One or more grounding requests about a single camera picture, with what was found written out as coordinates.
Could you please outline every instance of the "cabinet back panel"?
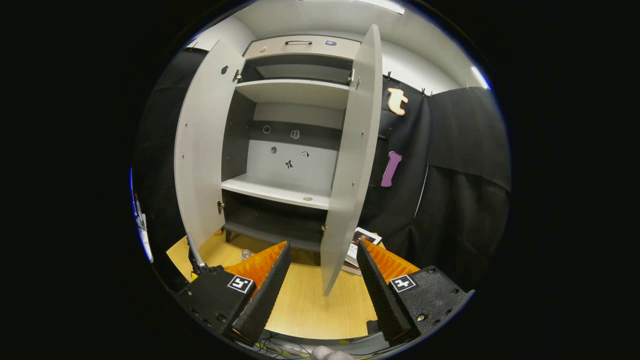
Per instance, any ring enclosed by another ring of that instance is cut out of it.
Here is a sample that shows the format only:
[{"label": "cabinet back panel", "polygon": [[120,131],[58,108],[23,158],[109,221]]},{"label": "cabinet back panel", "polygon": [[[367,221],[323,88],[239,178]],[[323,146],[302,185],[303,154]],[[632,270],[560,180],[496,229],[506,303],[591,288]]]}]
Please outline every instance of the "cabinet back panel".
[{"label": "cabinet back panel", "polygon": [[234,92],[227,115],[225,137],[222,141],[222,181],[246,173],[246,159],[249,153],[249,130],[255,113],[255,102]]},{"label": "cabinet back panel", "polygon": [[[266,126],[269,128],[268,133],[265,133]],[[297,131],[300,137],[292,138],[293,131]],[[339,129],[284,121],[252,121],[249,132],[251,140],[291,143],[335,151],[340,150],[341,138],[342,130]]]},{"label": "cabinet back panel", "polygon": [[[307,151],[303,159],[301,152]],[[311,192],[325,193],[331,190],[337,151],[294,145],[289,143],[249,141],[247,174],[269,179],[270,183],[286,187],[303,186]]]},{"label": "cabinet back panel", "polygon": [[342,129],[344,110],[283,102],[258,102],[254,120],[295,122]]}]

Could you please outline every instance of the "metal handle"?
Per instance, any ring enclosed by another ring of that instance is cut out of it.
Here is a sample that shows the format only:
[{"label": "metal handle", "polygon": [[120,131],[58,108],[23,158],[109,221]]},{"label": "metal handle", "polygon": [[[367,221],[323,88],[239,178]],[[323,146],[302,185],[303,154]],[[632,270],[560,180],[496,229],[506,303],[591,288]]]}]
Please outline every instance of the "metal handle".
[{"label": "metal handle", "polygon": [[284,44],[285,45],[289,45],[290,42],[306,42],[307,45],[313,44],[313,42],[311,42],[309,40],[289,40],[289,41],[285,41]]}]

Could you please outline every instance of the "cabinet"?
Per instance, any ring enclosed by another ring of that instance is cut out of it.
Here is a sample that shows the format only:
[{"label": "cabinet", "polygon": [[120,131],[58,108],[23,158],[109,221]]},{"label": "cabinet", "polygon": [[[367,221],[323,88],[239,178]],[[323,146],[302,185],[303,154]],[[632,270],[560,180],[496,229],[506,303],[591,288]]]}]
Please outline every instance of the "cabinet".
[{"label": "cabinet", "polygon": [[187,90],[175,141],[178,205],[196,246],[221,227],[289,240],[320,254],[328,295],[367,191],[381,72],[376,25],[362,43],[296,35],[256,41],[244,56],[219,40]]}]

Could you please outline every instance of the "wooden floor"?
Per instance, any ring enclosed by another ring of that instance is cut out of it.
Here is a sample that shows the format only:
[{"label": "wooden floor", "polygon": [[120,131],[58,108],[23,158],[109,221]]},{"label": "wooden floor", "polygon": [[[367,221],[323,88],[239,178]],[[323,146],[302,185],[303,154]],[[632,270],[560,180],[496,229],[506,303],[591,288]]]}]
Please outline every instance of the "wooden floor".
[{"label": "wooden floor", "polygon": [[[226,243],[224,234],[214,235],[200,247],[200,255],[209,266],[228,266],[242,261],[243,249],[256,253],[269,246],[241,235]],[[188,249],[185,237],[167,254],[190,281]],[[377,320],[377,316],[361,276],[340,271],[331,294],[324,297],[320,267],[315,265],[313,254],[293,250],[291,266],[265,329],[301,338],[348,339],[367,335],[368,320]]]}]

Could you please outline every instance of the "cabinet door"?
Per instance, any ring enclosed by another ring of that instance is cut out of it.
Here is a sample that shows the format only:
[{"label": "cabinet door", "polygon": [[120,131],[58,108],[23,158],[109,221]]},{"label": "cabinet door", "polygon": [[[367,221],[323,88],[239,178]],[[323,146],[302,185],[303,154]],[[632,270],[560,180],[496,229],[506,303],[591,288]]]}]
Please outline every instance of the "cabinet door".
[{"label": "cabinet door", "polygon": [[219,40],[196,71],[182,103],[175,135],[175,190],[182,223],[197,247],[225,224],[222,139],[244,58]]},{"label": "cabinet door", "polygon": [[353,60],[353,80],[320,245],[323,291],[328,296],[349,249],[367,194],[382,102],[380,32],[371,25]]}]

